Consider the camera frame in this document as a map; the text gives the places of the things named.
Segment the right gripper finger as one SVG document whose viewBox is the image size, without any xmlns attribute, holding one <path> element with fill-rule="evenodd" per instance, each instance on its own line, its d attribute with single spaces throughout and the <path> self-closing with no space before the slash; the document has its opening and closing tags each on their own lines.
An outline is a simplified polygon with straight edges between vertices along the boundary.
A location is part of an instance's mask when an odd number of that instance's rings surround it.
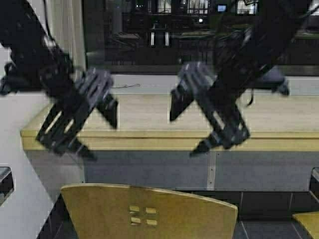
<svg viewBox="0 0 319 239">
<path fill-rule="evenodd" d="M 197 147 L 189 154 L 194 157 L 202 153 L 207 153 L 211 149 L 219 146 L 219 137 L 216 134 L 210 134 L 207 138 L 200 141 Z"/>
<path fill-rule="evenodd" d="M 183 84 L 178 84 L 170 92 L 171 104 L 169 121 L 176 120 L 184 110 L 193 102 L 193 94 Z"/>
</svg>

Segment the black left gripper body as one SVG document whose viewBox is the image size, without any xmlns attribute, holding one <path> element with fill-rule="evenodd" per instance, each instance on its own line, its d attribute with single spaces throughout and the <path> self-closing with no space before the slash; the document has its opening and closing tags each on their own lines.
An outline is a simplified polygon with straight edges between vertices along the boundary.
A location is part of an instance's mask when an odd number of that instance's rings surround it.
<svg viewBox="0 0 319 239">
<path fill-rule="evenodd" d="M 57 101 L 41 126 L 36 141 L 56 155 L 72 153 L 72 142 L 99 101 L 111 93 L 113 78 L 105 69 L 90 68 L 74 83 L 70 99 Z"/>
</svg>

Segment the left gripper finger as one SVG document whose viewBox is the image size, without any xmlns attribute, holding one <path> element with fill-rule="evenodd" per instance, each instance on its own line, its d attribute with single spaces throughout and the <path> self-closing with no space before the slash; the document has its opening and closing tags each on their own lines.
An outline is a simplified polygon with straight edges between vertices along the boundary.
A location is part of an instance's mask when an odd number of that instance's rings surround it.
<svg viewBox="0 0 319 239">
<path fill-rule="evenodd" d="M 75 138 L 72 142 L 72 153 L 77 156 L 80 156 L 86 160 L 97 160 L 93 152 L 83 144 L 78 138 Z"/>
<path fill-rule="evenodd" d="M 118 101 L 112 94 L 105 95 L 97 104 L 97 110 L 114 129 L 118 126 L 117 107 Z"/>
</svg>

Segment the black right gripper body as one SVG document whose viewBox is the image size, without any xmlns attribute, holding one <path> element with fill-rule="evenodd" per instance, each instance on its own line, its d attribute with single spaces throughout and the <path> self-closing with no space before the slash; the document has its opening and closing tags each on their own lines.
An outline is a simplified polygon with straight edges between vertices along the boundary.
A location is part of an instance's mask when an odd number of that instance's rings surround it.
<svg viewBox="0 0 319 239">
<path fill-rule="evenodd" d="M 189 62 L 182 66 L 179 83 L 186 86 L 213 128 L 211 134 L 219 137 L 219 147 L 230 149 L 242 144 L 250 132 L 234 100 L 225 97 L 215 87 L 215 74 L 202 62 Z"/>
</svg>

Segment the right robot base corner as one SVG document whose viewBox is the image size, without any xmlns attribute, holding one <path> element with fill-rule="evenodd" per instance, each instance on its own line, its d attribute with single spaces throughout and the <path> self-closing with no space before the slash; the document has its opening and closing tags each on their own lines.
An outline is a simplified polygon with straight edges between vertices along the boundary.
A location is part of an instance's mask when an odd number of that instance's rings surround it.
<svg viewBox="0 0 319 239">
<path fill-rule="evenodd" d="M 312 170 L 310 179 L 310 192 L 314 198 L 319 201 L 319 168 L 316 167 Z"/>
</svg>

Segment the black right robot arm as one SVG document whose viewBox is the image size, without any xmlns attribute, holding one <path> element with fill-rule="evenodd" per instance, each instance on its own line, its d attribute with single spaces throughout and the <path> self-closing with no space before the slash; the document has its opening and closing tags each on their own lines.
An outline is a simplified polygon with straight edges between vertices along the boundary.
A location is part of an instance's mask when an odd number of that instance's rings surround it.
<svg viewBox="0 0 319 239">
<path fill-rule="evenodd" d="M 229 150 L 250 137 L 237 101 L 246 90 L 288 95 L 287 80 L 276 66 L 305 20 L 317 10 L 311 0 L 266 0 L 255 23 L 226 36 L 215 34 L 212 68 L 185 63 L 172 89 L 169 119 L 176 120 L 197 103 L 212 132 L 190 152 L 197 156 L 222 147 Z"/>
</svg>

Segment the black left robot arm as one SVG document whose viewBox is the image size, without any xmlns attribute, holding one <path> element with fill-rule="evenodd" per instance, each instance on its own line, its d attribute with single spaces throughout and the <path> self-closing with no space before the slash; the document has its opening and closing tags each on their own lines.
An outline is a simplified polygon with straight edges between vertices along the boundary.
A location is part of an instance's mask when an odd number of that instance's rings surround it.
<svg viewBox="0 0 319 239">
<path fill-rule="evenodd" d="M 56 155 L 71 152 L 95 160 L 77 135 L 93 110 L 117 128 L 118 101 L 111 94 L 114 80 L 110 72 L 90 68 L 74 79 L 77 68 L 70 55 L 26 0 L 1 1 L 0 43 L 10 50 L 11 58 L 0 80 L 0 94 L 45 92 L 53 99 L 36 140 Z"/>
</svg>

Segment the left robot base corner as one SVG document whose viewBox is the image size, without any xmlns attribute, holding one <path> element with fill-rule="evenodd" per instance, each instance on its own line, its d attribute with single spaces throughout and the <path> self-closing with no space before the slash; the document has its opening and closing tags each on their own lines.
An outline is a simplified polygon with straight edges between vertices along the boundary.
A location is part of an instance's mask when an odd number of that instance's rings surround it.
<svg viewBox="0 0 319 239">
<path fill-rule="evenodd" d="M 14 182 L 12 171 L 10 167 L 0 168 L 0 205 L 2 205 L 6 199 L 14 191 Z"/>
</svg>

